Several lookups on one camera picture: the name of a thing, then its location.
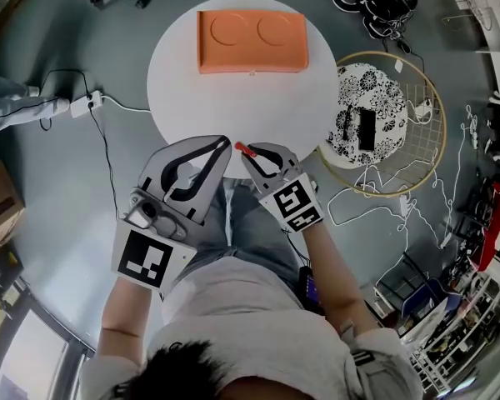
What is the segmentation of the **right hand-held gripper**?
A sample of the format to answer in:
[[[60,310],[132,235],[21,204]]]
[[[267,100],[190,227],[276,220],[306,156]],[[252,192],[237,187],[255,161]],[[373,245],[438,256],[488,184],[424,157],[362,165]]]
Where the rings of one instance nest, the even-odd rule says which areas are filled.
[[[243,153],[242,163],[257,190],[261,194],[270,193],[259,202],[282,227],[299,233],[323,220],[323,210],[305,172],[284,182],[283,173],[299,164],[297,156],[289,148],[270,142],[254,142],[248,148],[256,155],[251,157]],[[271,163],[274,170],[267,172],[259,160]]]

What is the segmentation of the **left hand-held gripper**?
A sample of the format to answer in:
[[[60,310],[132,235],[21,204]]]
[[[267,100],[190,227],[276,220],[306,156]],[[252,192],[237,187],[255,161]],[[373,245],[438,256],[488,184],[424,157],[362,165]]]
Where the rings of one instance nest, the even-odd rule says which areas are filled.
[[[208,155],[188,187],[178,169]],[[147,161],[130,208],[117,221],[114,272],[157,293],[169,293],[197,253],[204,218],[232,155],[224,135],[190,137],[155,152]]]

